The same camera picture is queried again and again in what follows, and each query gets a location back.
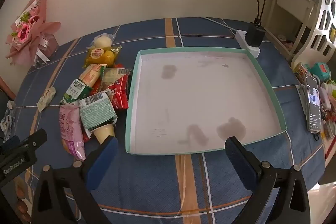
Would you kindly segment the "beige sandwich cracker packet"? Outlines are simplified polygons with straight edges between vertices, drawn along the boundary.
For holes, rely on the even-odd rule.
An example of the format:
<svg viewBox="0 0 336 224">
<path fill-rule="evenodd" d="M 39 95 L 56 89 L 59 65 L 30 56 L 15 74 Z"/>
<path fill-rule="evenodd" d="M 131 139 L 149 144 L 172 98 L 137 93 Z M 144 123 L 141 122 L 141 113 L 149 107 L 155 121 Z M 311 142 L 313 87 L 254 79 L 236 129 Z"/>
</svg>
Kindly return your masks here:
<svg viewBox="0 0 336 224">
<path fill-rule="evenodd" d="M 86 86 L 92 88 L 101 76 L 101 71 L 106 68 L 106 64 L 91 64 L 78 77 Z"/>
</svg>

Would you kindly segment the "yellow pudding jelly cup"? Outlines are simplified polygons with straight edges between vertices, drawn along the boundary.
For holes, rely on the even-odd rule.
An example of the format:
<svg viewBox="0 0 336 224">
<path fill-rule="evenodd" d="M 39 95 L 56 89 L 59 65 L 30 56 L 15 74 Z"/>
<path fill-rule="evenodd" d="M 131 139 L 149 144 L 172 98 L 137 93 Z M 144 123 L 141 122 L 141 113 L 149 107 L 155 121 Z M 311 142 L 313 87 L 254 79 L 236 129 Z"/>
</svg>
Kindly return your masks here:
<svg viewBox="0 0 336 224">
<path fill-rule="evenodd" d="M 80 119 L 88 138 L 94 135 L 102 144 L 109 136 L 115 136 L 113 125 L 117 114 L 106 92 L 98 92 L 79 101 Z"/>
</svg>

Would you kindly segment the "smartphone with lit screen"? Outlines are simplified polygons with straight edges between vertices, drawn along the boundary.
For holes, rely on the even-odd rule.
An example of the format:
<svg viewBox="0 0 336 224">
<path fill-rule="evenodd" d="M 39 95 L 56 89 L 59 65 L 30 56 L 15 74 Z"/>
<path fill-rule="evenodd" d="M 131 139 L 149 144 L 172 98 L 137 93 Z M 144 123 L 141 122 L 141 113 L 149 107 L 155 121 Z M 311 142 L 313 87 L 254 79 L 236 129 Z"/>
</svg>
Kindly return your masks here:
<svg viewBox="0 0 336 224">
<path fill-rule="evenodd" d="M 317 80 L 309 75 L 305 75 L 305 94 L 307 98 L 306 119 L 307 129 L 312 134 L 321 132 L 321 104 Z"/>
</svg>

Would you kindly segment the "red patterned pastry packet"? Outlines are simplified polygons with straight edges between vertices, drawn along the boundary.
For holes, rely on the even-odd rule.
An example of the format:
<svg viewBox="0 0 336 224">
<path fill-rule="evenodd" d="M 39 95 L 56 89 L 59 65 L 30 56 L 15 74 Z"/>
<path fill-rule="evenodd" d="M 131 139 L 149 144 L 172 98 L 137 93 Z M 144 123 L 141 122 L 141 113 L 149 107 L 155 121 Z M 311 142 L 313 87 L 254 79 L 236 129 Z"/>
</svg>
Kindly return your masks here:
<svg viewBox="0 0 336 224">
<path fill-rule="evenodd" d="M 100 76 L 100 78 L 96 81 L 96 83 L 94 84 L 94 86 L 93 86 L 93 88 L 92 88 L 92 90 L 91 90 L 90 95 L 94 95 L 94 94 L 96 94 L 96 93 L 102 91 L 102 90 L 100 89 L 100 86 L 101 86 L 101 76 Z M 110 96 L 110 89 L 107 87 L 105 90 L 108 91 L 108 95 Z"/>
</svg>

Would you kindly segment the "yellow soft bread packet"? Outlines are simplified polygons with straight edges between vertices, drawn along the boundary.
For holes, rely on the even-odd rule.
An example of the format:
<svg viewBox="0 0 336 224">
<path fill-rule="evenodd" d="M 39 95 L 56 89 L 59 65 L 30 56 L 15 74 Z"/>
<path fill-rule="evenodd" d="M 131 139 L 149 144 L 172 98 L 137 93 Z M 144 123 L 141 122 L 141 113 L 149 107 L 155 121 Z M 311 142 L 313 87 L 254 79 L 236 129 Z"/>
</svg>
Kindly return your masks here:
<svg viewBox="0 0 336 224">
<path fill-rule="evenodd" d="M 91 47 L 87 52 L 83 67 L 87 68 L 92 64 L 106 65 L 108 68 L 112 67 L 121 49 L 122 46 L 105 48 Z"/>
</svg>

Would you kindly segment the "teal toy box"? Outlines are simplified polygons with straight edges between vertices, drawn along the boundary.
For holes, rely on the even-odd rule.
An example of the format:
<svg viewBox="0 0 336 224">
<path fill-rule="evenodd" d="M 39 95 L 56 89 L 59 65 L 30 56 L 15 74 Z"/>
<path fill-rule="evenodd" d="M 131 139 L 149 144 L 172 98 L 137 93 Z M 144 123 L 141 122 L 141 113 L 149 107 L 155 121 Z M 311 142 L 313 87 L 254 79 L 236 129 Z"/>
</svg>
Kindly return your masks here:
<svg viewBox="0 0 336 224">
<path fill-rule="evenodd" d="M 327 63 L 316 62 L 311 68 L 310 73 L 317 77 L 322 83 L 331 78 L 331 71 Z"/>
</svg>

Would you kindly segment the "clear green-edged rice cracker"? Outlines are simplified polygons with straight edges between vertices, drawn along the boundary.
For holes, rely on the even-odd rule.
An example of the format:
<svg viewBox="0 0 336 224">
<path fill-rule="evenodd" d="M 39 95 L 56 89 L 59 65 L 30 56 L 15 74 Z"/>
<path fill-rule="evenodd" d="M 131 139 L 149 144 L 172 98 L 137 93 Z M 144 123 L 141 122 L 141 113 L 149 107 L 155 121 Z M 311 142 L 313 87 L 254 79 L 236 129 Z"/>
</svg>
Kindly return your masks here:
<svg viewBox="0 0 336 224">
<path fill-rule="evenodd" d="M 128 68 L 104 68 L 101 73 L 101 90 L 105 90 L 110 85 L 130 73 Z"/>
</svg>

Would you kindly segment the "white round bun packet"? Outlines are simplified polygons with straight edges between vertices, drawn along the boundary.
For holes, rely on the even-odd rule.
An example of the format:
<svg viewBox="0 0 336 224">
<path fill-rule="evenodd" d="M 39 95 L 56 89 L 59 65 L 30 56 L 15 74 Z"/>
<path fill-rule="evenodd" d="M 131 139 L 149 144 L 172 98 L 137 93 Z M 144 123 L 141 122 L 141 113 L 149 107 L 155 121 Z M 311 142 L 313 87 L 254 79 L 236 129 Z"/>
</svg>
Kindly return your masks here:
<svg viewBox="0 0 336 224">
<path fill-rule="evenodd" d="M 104 33 L 104 34 L 98 35 L 93 39 L 93 41 L 90 43 L 87 49 L 111 47 L 115 38 L 116 38 L 116 35 L 114 34 Z"/>
</svg>

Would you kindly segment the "red shiny snack packet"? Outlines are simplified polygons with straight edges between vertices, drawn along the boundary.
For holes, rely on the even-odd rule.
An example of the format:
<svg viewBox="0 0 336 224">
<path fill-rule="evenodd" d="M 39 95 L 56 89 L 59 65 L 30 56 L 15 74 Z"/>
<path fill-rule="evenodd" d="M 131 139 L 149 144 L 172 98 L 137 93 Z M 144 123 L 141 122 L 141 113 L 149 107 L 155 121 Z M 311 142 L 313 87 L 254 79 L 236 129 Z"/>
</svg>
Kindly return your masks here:
<svg viewBox="0 0 336 224">
<path fill-rule="evenodd" d="M 116 110 L 128 109 L 128 98 L 126 92 L 128 76 L 128 74 L 123 75 L 119 80 L 115 81 L 108 87 L 110 89 L 109 98 Z"/>
</svg>

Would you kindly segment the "white wooden shelf unit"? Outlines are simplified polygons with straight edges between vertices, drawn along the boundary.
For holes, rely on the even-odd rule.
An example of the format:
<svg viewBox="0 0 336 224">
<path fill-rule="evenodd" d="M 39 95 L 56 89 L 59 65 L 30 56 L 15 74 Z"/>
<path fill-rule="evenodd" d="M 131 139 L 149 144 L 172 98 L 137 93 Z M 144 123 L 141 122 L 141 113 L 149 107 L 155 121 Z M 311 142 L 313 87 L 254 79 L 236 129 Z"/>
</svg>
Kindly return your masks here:
<svg viewBox="0 0 336 224">
<path fill-rule="evenodd" d="M 263 27 L 292 68 L 335 54 L 335 0 L 272 0 Z"/>
</svg>

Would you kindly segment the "pink flower bouquet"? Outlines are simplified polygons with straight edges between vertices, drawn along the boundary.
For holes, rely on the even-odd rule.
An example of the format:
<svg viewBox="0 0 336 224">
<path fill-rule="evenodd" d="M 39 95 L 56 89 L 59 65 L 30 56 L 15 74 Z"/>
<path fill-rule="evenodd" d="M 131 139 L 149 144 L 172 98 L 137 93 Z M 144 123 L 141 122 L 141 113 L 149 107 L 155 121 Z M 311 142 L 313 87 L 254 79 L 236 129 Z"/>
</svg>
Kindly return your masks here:
<svg viewBox="0 0 336 224">
<path fill-rule="evenodd" d="M 55 33 L 60 27 L 58 21 L 47 21 L 47 0 L 30 0 L 11 25 L 6 58 L 12 65 L 28 67 L 49 63 L 59 47 Z"/>
</svg>

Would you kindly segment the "crumpled patterned wrapper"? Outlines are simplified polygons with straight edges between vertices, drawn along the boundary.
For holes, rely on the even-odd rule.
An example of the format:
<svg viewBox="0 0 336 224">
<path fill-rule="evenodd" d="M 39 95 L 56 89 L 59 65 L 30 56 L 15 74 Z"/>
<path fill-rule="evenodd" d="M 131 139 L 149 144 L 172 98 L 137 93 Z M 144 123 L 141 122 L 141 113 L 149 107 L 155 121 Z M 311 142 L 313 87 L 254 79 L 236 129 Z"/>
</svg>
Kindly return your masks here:
<svg viewBox="0 0 336 224">
<path fill-rule="evenodd" d="M 5 114 L 1 120 L 1 130 L 3 132 L 3 143 L 11 137 L 11 132 L 15 125 L 16 104 L 14 101 L 8 101 Z"/>
</svg>

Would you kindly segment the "green white snack packet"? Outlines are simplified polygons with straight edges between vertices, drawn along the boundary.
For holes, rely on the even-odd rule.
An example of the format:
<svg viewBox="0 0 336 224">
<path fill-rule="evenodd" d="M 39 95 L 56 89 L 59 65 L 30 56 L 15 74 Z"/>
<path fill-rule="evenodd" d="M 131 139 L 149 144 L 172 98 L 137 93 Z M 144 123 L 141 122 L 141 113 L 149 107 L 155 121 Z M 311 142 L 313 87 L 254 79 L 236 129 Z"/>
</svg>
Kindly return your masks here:
<svg viewBox="0 0 336 224">
<path fill-rule="evenodd" d="M 70 84 L 67 91 L 63 94 L 60 104 L 74 104 L 74 102 L 87 97 L 91 90 L 92 88 L 84 84 L 80 79 L 75 79 L 72 84 Z"/>
</svg>

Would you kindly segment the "pink swiss roll packet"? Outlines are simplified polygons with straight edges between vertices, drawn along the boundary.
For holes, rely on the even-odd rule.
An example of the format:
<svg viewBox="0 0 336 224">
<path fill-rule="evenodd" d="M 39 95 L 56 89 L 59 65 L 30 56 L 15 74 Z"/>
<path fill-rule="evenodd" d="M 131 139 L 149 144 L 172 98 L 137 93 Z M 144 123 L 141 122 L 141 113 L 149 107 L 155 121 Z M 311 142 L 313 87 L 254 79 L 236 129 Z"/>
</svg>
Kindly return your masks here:
<svg viewBox="0 0 336 224">
<path fill-rule="evenodd" d="M 60 105 L 59 124 L 64 149 L 77 160 L 86 159 L 80 123 L 80 110 L 75 105 Z"/>
</svg>

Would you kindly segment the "small white floral sachet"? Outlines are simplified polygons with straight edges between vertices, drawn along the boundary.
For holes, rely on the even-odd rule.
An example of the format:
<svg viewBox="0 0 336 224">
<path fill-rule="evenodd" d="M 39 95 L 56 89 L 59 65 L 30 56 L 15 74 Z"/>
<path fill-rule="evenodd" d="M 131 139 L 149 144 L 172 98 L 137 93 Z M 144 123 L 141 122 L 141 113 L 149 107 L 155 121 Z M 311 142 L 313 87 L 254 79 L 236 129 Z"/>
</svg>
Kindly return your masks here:
<svg viewBox="0 0 336 224">
<path fill-rule="evenodd" d="M 47 88 L 41 98 L 37 102 L 37 109 L 41 113 L 52 101 L 56 94 L 56 89 L 54 87 Z"/>
</svg>

